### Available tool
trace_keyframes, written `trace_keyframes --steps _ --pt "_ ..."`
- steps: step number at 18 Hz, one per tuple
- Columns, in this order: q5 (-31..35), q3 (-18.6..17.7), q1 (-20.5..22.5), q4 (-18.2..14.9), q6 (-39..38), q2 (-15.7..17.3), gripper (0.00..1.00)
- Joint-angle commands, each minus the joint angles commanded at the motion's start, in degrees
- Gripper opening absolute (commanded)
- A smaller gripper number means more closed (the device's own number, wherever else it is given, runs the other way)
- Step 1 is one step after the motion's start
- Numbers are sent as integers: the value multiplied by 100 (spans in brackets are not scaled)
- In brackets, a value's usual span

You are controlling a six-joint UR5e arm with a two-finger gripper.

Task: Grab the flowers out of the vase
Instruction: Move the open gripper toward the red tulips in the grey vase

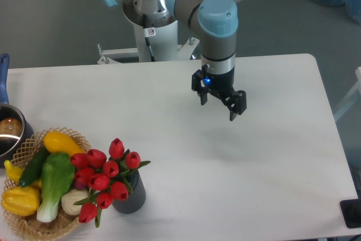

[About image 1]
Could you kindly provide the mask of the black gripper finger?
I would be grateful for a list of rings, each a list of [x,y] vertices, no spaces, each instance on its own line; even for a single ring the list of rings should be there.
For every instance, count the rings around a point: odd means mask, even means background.
[[[191,89],[197,92],[200,97],[201,105],[204,105],[208,101],[208,88],[206,86],[202,86],[203,83],[203,74],[201,70],[197,70],[192,75]]]
[[[227,107],[230,110],[230,121],[234,121],[247,108],[246,92],[243,90],[233,91],[227,100]]]

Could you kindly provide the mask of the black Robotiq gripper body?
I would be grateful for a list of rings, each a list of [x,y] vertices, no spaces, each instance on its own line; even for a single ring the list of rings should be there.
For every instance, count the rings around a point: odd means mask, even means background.
[[[215,75],[208,72],[207,66],[204,65],[202,66],[201,71],[203,74],[202,86],[206,86],[208,88],[208,93],[220,99],[223,104],[227,104],[230,94],[234,91],[233,83],[235,69],[233,68],[226,73]]]

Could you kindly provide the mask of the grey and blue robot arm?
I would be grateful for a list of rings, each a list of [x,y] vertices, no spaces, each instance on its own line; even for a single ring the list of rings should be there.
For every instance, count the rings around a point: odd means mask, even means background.
[[[246,110],[246,93],[233,87],[237,3],[242,0],[103,0],[121,5],[132,23],[140,62],[175,60],[177,26],[184,24],[199,39],[201,69],[192,75],[191,88],[202,104],[212,95],[229,109],[230,119]]]

